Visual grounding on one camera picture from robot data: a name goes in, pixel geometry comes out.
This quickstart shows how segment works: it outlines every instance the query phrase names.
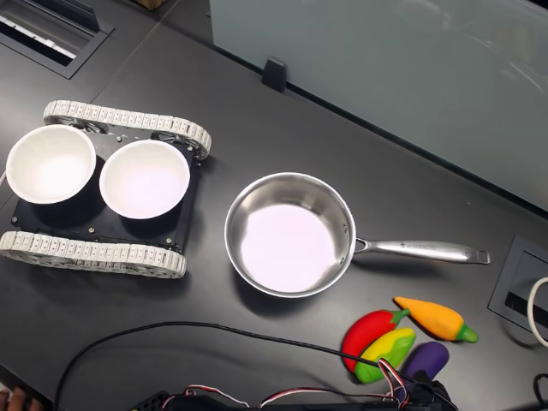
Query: electrical wire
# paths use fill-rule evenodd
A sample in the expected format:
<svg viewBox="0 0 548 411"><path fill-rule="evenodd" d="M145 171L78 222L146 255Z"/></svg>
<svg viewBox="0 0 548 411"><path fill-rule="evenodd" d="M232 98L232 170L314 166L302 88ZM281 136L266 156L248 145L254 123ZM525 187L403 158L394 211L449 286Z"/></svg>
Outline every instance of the electrical wire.
<svg viewBox="0 0 548 411"><path fill-rule="evenodd" d="M534 396L537 397L537 401L539 402L540 407L545 407L546 406L546 401L542 397L542 394L540 394L540 380L542 378L548 378L548 374L539 374L534 378L534 380L533 380L533 392L534 392Z"/></svg>
<svg viewBox="0 0 548 411"><path fill-rule="evenodd" d="M544 345L545 347L548 347L548 341L546 341L539 333L539 330L537 330L537 325L534 323L534 317L533 317L533 306L534 306L534 297L537 294L537 291L539 291L539 288L542 284L548 283L548 277L540 278L534 286L531 288L531 293L529 294L529 300L527 301L527 321L529 321L529 327L531 327L531 331L533 332L533 335L537 340L539 340L539 343Z"/></svg>
<svg viewBox="0 0 548 411"><path fill-rule="evenodd" d="M245 405L246 408L250 408L247 402L240 401L234 398L233 396L229 396L228 394L225 394L224 392L222 392L221 390L218 390L217 388L208 387L207 385L189 385L184 391L185 396L195 396L196 392L194 390L204 390L208 392L215 392L219 394L220 396L228 398L231 401L237 402L238 404L241 404L241 405Z"/></svg>
<svg viewBox="0 0 548 411"><path fill-rule="evenodd" d="M216 329L216 330L232 332L232 333L238 334L240 336L255 338L255 339L258 339L258 340L270 341L270 342L273 342L273 343L288 344L288 345L293 345L293 346L296 346L296 347L313 349L315 351L320 351L320 352L327 353L327 354L337 355L341 358L348 358L350 360L355 360L355 361L362 362L362 363L370 365L370 366L378 367L378 364L376 362L365 360L365 359L363 359L361 357L357 357L355 355L346 354L346 353L343 353L341 351L337 351L335 349L310 344L308 342L299 342L299 341L289 340L289 339L280 338L280 337L270 337L270 336L265 336L265 335L262 335L262 334L252 333L252 332L249 332L249 331L239 330L237 328L228 327L226 325L219 325L219 324L213 324L213 323L202 323L202 322L197 322L197 321L166 321L166 322L163 322L163 323L154 323L154 324L149 324L149 325L143 325L141 327L136 327L136 328L132 328L132 329L129 329L129 330L120 331L120 332L117 332L117 333L114 333L114 334L110 334L109 336L100 338L97 341L92 342L91 344L84 347L77 355L75 355L72 358L72 360L70 360L70 362L65 367L65 369L63 371L63 374L61 375L61 378L59 379L59 382L57 383L55 398L54 398L54 402L53 402L53 411L59 411L59 409L60 409L59 406L60 406L60 402L61 402L61 394L63 393L63 388L64 388L64 385L67 381L67 377L69 376L70 371L72 370L74 364L76 364L76 362L81 358L81 356L84 355L87 351L89 351L90 349L92 349L94 347L97 347L101 343L106 343L107 341L112 340L114 338L123 337L123 336L126 336L128 334L134 334L135 332L153 330L153 329L162 328L162 327L173 327L173 326L189 326L189 327L199 327L199 328L212 328L212 329ZM410 381L411 383L418 384L418 381L416 381L414 378L411 378L411 377L409 377L405 374L399 373L399 372L396 372L396 374L398 374L401 378L405 378L407 381ZM453 409L458 410L458 407L455 404L453 404L453 402L451 402L449 399L445 398L444 396L442 396L439 393L435 393L435 394L436 394L437 398L439 398L443 402L450 405Z"/></svg>
<svg viewBox="0 0 548 411"><path fill-rule="evenodd" d="M402 378L398 375L397 371L394 369L394 367L392 367L390 365L390 363L385 360L384 358L379 358L377 360L377 363L379 365L379 368L381 371L384 370L384 368L386 367L386 369L390 372L390 374L392 374L394 376L394 378L396 379L396 381L398 382L398 384L400 385L400 387L403 389L403 402L399 402L398 400L398 409L403 409L408 401L409 401L409 394L408 394L408 391L406 390L405 388L405 384L403 383L403 380ZM388 378L386 376L386 373L383 372L384 376L386 377L386 379L388 379L390 381L390 378Z"/></svg>
<svg viewBox="0 0 548 411"><path fill-rule="evenodd" d="M383 399L391 399L392 401L397 401L397 399L393 396L387 396L385 394L347 394L344 392L340 392L337 390L331 390L327 388L311 388L311 387L301 387L301 388L293 388L291 390L284 390L277 392L276 394L273 394L272 396L269 396L265 398L263 401L260 402L260 404L257 406L257 408L261 409L266 404L269 404L273 401L276 401L278 398L282 398L283 396L289 396L292 394L297 394L300 392L319 392L319 393L331 393L331 394L337 394L339 396L360 396L360 397L374 397L374 398L383 398Z"/></svg>
<svg viewBox="0 0 548 411"><path fill-rule="evenodd" d="M390 379L390 377L388 376L388 374L386 373L385 369L383 366L380 366L378 368L380 370L381 373L383 373L384 375L384 378L386 379L386 381L388 381L388 385L390 386L390 395L391 396L394 396L394 385L392 384L392 380Z"/></svg>

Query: black cable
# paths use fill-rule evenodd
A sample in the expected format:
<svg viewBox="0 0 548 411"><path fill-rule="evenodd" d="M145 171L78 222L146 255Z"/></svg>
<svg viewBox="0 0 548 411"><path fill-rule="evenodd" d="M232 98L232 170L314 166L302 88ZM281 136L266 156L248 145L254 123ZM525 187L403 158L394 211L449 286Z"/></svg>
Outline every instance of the black cable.
<svg viewBox="0 0 548 411"><path fill-rule="evenodd" d="M56 392L55 392L55 399L54 399L54 402L53 402L53 411L59 411L59 403L61 401L61 394L63 393L63 386L65 385L67 377L69 376L70 370L72 369L72 367L74 366L76 361L78 361L80 359L80 357L83 354L85 354L87 351L89 351L93 347L97 347L101 343L105 343L105 342L107 342L109 340L112 340L114 338L126 336L127 334L133 334L133 333L139 332L139 331L152 330L154 328L173 327L173 326L213 328L213 329L216 329L216 330L223 330L223 331L227 331L227 332L232 332L232 333L238 334L240 336L255 338L255 339L258 339L258 340L271 341L273 343L281 343L281 344L293 345L293 346L296 346L296 347L309 348L309 349L313 349L315 351L320 351L320 352L327 353L327 354L333 354L333 355L337 355L337 356L342 357L342 358L348 358L350 360L362 362L362 363L367 364L369 366L378 367L378 364L376 362L365 360L361 357L356 357L354 355L345 354L345 353L343 353L341 351L337 351L335 349L310 344L308 342L299 342L299 341L289 340L289 339L280 338L280 337L269 337L269 336L264 336L262 334L255 334L253 332L238 330L237 328L231 328L231 327L227 327L226 325L219 325L219 324L213 324L213 323L202 323L202 322L197 322L197 321L166 321L166 322L163 322L163 323L143 325L142 327L136 327L136 328L132 328L132 329L125 330L125 331L120 331L120 332L117 332L115 334L111 334L107 337L103 337L103 338L101 338L101 339L99 339L95 342L92 342L87 347L83 348L68 363L67 367L63 371L63 375L61 376L61 379L59 379L59 383L57 383L57 389L56 389ZM405 374L402 374L402 373L399 372L398 375L402 378L405 378L407 381L410 381L411 383L419 384L419 382L416 381L414 378L411 378L411 377L409 377ZM435 395L439 399L441 399L442 401L448 403L454 409L458 409L458 407L455 404L453 404L450 400L448 400L447 398L445 398L441 394L436 392Z"/></svg>
<svg viewBox="0 0 548 411"><path fill-rule="evenodd" d="M548 378L548 374L539 374L534 378L534 380L533 380L533 391L534 391L534 396L537 397L537 401L539 402L540 407L545 407L546 406L546 401L542 397L542 394L540 394L540 380L542 378Z"/></svg>

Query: electronic device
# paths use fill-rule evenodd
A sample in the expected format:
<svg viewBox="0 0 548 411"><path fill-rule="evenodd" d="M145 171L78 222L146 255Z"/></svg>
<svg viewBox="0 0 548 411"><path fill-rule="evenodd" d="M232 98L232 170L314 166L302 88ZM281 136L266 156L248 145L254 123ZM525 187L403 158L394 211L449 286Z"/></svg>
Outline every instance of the electronic device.
<svg viewBox="0 0 548 411"><path fill-rule="evenodd" d="M12 224L4 233L0 255L29 264L86 271L179 278L187 261L182 254L200 165L211 150L211 136L198 124L160 116L56 100L45 109L44 122L65 124L86 132L97 153L87 185L74 197L39 205L19 199ZM119 148L142 140L109 133L109 127L150 132L148 138L171 144L188 162L190 183L182 200L165 214L144 220L125 218L103 201L98 180L104 162Z"/></svg>

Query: red chili pepper toy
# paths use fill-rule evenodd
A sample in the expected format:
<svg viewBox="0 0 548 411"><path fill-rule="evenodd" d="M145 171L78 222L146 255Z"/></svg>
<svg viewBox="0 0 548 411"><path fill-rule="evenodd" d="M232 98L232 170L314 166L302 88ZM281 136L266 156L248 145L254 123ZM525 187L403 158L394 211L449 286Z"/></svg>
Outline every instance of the red chili pepper toy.
<svg viewBox="0 0 548 411"><path fill-rule="evenodd" d="M348 329L342 341L342 351L359 357L369 344L394 330L406 315L409 315L407 309L401 311L378 310L364 315ZM354 372L356 361L345 358L344 364L350 372Z"/></svg>

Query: black table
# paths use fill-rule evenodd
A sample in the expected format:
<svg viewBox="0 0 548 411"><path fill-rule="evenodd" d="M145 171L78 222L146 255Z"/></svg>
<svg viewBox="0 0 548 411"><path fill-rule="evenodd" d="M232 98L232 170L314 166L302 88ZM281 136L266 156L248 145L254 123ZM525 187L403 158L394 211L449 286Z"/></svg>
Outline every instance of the black table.
<svg viewBox="0 0 548 411"><path fill-rule="evenodd" d="M177 319L339 348L357 318L396 309L391 298L404 295L454 308L479 333L477 344L446 344L451 359L439 378L457 405L494 410L533 402L533 376L546 371L548 351L528 348L532 335L502 321L487 304L513 236L548 247L548 222L327 110L263 86L255 73L185 35L181 21L189 7L200 5L168 3L174 8L152 30L158 16L124 2L98 2L97 9L117 11L110 19L101 16L116 30L98 51L104 55L94 55L94 66L72 81L0 47L0 69L13 75L0 77L2 85L12 82L0 103L15 96L12 115L0 118L3 158L21 135L40 125L47 101L58 98L186 117L213 138L185 251L187 275L166 281L0 259L0 363L53 396L66 363L89 342ZM141 27L122 23L128 19L142 19ZM15 74L27 84L13 84ZM278 171L328 182L352 209L358 235L459 242L489 250L492 262L450 265L363 255L337 284L314 297L282 301L262 295L232 269L223 224L249 182ZM2 188L0 197L8 193ZM0 211L3 232L10 229L14 205L11 200ZM416 328L408 320L402 325ZM417 343L426 341L418 331ZM177 392L188 384L215 386L253 403L302 385L386 389L384 382L354 385L342 362L326 354L221 331L168 329L91 352L69 379L63 406L123 410L159 390Z"/></svg>

